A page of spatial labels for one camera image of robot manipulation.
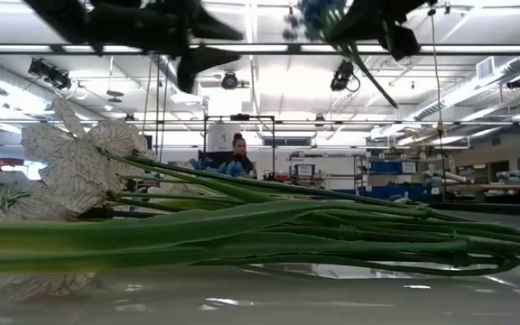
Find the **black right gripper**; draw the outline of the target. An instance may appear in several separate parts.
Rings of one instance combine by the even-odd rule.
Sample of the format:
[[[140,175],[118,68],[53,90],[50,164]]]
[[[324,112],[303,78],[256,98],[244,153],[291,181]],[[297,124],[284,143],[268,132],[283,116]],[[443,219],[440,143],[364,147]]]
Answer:
[[[413,30],[397,25],[404,23],[414,9],[430,3],[430,0],[355,0],[339,22],[326,33],[328,43],[372,40],[380,34],[381,46],[395,60],[419,53],[419,45]]]

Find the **large white veined flower spray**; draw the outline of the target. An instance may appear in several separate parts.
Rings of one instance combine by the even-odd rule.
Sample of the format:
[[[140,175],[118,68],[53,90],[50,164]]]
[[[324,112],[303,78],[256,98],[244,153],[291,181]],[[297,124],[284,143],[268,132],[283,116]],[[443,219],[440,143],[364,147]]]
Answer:
[[[125,120],[104,120],[86,130],[69,101],[56,98],[51,107],[65,127],[26,126],[22,130],[22,146],[29,158],[47,164],[40,176],[51,196],[77,214],[106,200],[121,201],[125,177],[139,180],[144,172],[155,172],[165,180],[213,192],[210,196],[180,196],[176,206],[162,206],[170,224],[260,228],[304,215],[327,217],[332,212],[374,218],[427,219],[433,215],[426,207],[161,164],[154,160],[154,153],[139,130]]]

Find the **black aluminium rig frame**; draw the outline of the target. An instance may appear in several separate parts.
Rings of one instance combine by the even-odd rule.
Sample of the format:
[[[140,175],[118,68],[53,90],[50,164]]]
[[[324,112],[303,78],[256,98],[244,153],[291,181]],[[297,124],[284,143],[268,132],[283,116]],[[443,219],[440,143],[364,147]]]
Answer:
[[[243,55],[332,55],[335,50],[321,43],[212,43],[214,49],[234,51]],[[0,54],[21,55],[91,55],[94,49],[89,45],[73,44],[0,44]],[[422,56],[437,54],[441,56],[516,56],[520,55],[517,44],[423,44]]]

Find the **white wall vent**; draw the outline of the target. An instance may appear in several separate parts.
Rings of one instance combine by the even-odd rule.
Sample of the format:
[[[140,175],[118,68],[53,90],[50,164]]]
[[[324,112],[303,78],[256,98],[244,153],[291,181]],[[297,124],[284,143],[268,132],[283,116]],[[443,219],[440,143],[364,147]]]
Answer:
[[[477,78],[479,81],[490,79],[495,76],[496,60],[493,56],[487,57],[476,65]]]

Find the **long wooden table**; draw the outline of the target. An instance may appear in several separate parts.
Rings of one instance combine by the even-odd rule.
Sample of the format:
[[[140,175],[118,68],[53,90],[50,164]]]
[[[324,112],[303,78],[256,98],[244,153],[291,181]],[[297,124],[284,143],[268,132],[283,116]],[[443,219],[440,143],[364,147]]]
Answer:
[[[447,192],[485,192],[488,190],[520,191],[520,184],[456,184],[447,185]]]

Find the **person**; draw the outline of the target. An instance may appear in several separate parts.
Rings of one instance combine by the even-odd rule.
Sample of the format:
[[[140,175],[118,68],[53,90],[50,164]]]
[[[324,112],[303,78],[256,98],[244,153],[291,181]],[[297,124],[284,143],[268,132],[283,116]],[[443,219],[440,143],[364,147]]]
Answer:
[[[247,157],[246,140],[240,133],[233,136],[233,155],[227,162],[224,173],[233,177],[255,178],[255,165]]]

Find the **thin black horizontal rail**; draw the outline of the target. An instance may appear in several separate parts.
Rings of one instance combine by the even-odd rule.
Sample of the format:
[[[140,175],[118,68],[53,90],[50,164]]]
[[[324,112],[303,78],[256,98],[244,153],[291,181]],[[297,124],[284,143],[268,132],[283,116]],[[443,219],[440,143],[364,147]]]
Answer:
[[[223,119],[211,119],[208,120],[165,120],[165,121],[157,121],[157,120],[148,120],[145,123],[143,121],[135,120],[135,121],[126,121],[130,125],[187,125],[187,126],[196,126],[201,125],[211,125],[219,122],[227,123],[227,124],[239,124],[239,125],[404,125],[407,126],[422,126],[422,125],[437,125],[436,121],[396,121],[396,120],[326,120],[326,121],[312,121],[312,120],[272,120],[268,119],[266,121],[258,120],[258,119],[250,119],[250,120],[227,120]],[[449,126],[517,126],[520,125],[520,119],[517,120],[508,120],[508,121],[443,121],[443,125]],[[13,120],[13,119],[0,119],[0,124],[8,124],[8,125],[35,125],[35,124],[55,124],[55,125],[65,125],[64,122],[60,120]]]

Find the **blue floor bins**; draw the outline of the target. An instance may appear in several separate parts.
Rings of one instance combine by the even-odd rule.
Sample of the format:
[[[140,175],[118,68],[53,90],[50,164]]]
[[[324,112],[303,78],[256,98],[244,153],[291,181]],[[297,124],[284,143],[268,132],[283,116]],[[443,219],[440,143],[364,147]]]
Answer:
[[[383,185],[383,186],[359,186],[355,189],[343,189],[337,190],[337,192],[354,194],[360,196],[366,196],[375,199],[388,200],[389,198],[399,195],[401,197],[405,197],[406,194],[408,198],[412,201],[426,201],[431,188],[422,185],[406,185],[406,184],[397,184],[397,185]]]

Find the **ribbed silver duct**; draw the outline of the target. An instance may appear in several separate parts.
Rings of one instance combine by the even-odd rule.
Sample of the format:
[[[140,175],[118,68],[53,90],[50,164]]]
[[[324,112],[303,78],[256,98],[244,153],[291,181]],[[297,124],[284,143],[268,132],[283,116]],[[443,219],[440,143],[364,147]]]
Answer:
[[[490,79],[479,81],[475,72],[462,81],[452,86],[439,90],[434,99],[426,100],[421,103],[406,119],[420,121],[439,111],[453,107],[460,102],[473,98],[490,88],[505,84],[513,79],[520,77],[520,56],[508,58],[493,56],[496,60],[495,76]]]

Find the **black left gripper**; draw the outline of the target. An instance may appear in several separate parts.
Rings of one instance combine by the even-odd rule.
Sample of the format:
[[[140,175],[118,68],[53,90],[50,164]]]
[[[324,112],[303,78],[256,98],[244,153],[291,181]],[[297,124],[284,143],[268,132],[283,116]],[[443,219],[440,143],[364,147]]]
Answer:
[[[239,30],[221,22],[194,0],[90,0],[87,42],[98,55],[104,47],[123,45],[143,52],[157,51],[179,58],[177,87],[191,93],[197,75],[218,65],[237,61],[241,55],[204,45],[190,49],[188,31],[195,37],[243,41]]]

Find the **blue shelf bins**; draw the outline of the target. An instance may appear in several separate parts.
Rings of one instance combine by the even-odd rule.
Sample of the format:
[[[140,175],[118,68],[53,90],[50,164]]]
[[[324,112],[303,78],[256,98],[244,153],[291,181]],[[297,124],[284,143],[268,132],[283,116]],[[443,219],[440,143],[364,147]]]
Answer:
[[[414,161],[373,161],[369,164],[369,172],[377,174],[415,174],[418,163]]]

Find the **white cylinder tank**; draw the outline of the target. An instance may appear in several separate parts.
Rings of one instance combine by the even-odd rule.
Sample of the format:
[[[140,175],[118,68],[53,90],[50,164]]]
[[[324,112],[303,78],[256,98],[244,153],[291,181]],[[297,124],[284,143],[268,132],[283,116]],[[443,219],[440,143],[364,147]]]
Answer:
[[[217,123],[207,129],[208,152],[231,152],[234,134],[240,132],[240,125]]]

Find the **silver ventilation duct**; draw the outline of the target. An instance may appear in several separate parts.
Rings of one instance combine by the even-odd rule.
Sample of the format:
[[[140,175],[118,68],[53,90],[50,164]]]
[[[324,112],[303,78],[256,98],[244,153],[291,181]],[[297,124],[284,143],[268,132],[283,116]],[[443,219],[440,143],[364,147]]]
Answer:
[[[167,55],[154,54],[151,62],[155,64],[156,69],[164,77],[164,80],[171,84],[172,89],[176,92],[183,92],[190,94],[193,91],[193,84],[180,80],[178,68],[175,65],[174,59]]]

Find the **blue artificial flower bunch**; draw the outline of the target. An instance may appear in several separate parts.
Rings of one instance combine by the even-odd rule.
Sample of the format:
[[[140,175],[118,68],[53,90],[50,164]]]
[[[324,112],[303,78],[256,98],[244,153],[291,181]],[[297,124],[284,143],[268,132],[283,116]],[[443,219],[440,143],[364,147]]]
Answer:
[[[347,1],[348,0],[298,0],[295,5],[289,6],[289,12],[283,18],[287,23],[287,27],[284,28],[282,32],[283,38],[286,41],[295,42],[303,35],[311,42],[326,42],[326,33],[331,29],[332,25],[339,22],[348,11]],[[352,62],[355,74],[356,68],[359,68],[388,103],[393,108],[398,108],[396,101],[380,85],[360,57],[360,52],[355,41],[326,43],[342,57],[342,60],[350,60]],[[356,85],[357,83],[353,81],[349,87],[353,89]]]

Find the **black crate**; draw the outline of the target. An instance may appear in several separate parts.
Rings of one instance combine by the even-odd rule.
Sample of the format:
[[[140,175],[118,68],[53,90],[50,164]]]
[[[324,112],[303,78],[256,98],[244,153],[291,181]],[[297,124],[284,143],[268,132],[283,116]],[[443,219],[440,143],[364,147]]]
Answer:
[[[203,152],[198,151],[198,164],[201,170],[207,168],[217,169],[221,165],[228,165],[233,159],[234,153],[227,152]]]

